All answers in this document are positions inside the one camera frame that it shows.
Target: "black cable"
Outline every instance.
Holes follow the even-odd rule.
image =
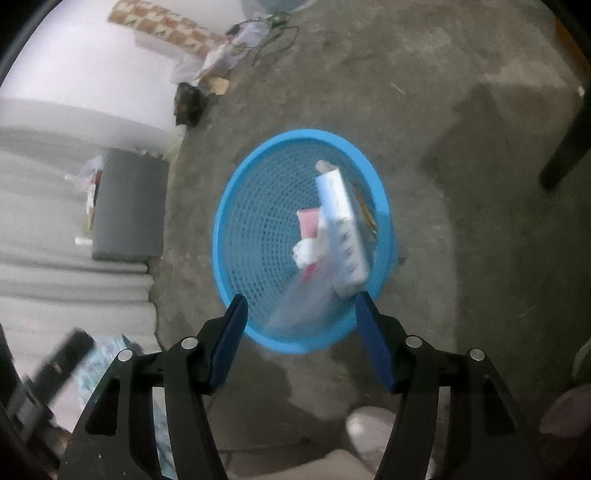
[[[271,55],[276,55],[278,53],[282,53],[282,52],[284,52],[286,50],[289,50],[296,43],[297,37],[300,34],[300,27],[298,27],[296,25],[293,25],[292,27],[286,27],[285,25],[280,25],[277,28],[280,29],[280,32],[277,35],[275,35],[275,36],[273,36],[273,37],[268,38],[267,40],[265,40],[262,43],[262,45],[260,47],[258,47],[258,50],[256,51],[254,57],[252,58],[251,66],[254,66],[254,64],[256,63],[257,60],[262,60],[262,59],[264,59],[266,57],[269,57]],[[263,48],[271,45],[273,42],[279,40],[279,38],[281,38],[283,36],[283,34],[285,33],[286,30],[295,30],[294,37],[291,39],[291,42],[289,43],[289,45],[286,46],[286,47],[284,47],[284,48],[281,48],[280,50],[272,51],[272,52],[269,52],[269,53],[267,53],[267,54],[265,54],[263,56],[260,56],[261,50]]]

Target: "gray block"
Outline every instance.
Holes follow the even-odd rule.
[[[92,258],[140,262],[163,251],[168,162],[110,150],[96,199]]]

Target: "white plastic bag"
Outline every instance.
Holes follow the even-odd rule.
[[[312,336],[326,329],[343,301],[333,288],[336,268],[322,258],[299,270],[262,325],[266,335],[275,338]]]
[[[88,191],[88,187],[95,182],[96,174],[105,168],[105,159],[98,157],[87,160],[80,168],[78,175],[66,174],[65,179],[72,182],[78,192]]]

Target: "blue plastic basket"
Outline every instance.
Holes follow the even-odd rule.
[[[368,251],[372,268],[366,289],[373,298],[398,259],[384,186],[355,146],[337,135],[306,129],[277,135],[254,150],[230,179],[217,210],[213,270],[227,306],[236,293],[248,300],[245,333],[282,353],[328,348],[356,326],[351,306],[320,333],[305,338],[272,338],[259,327],[297,272],[292,259],[300,240],[296,211],[320,204],[314,181],[318,160],[338,166],[345,181],[356,184],[378,224]]]

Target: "metal screw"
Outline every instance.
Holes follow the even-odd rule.
[[[117,360],[120,362],[126,362],[133,357],[134,353],[131,350],[121,350],[117,355]]]
[[[185,350],[191,350],[195,348],[198,344],[199,340],[197,340],[195,337],[187,337],[185,338],[185,340],[181,342],[181,347],[183,347]]]
[[[423,341],[419,337],[415,337],[414,335],[407,337],[407,345],[410,348],[419,348],[422,344]]]
[[[486,355],[479,348],[473,348],[472,350],[470,350],[470,356],[472,357],[473,360],[480,362],[485,359]]]

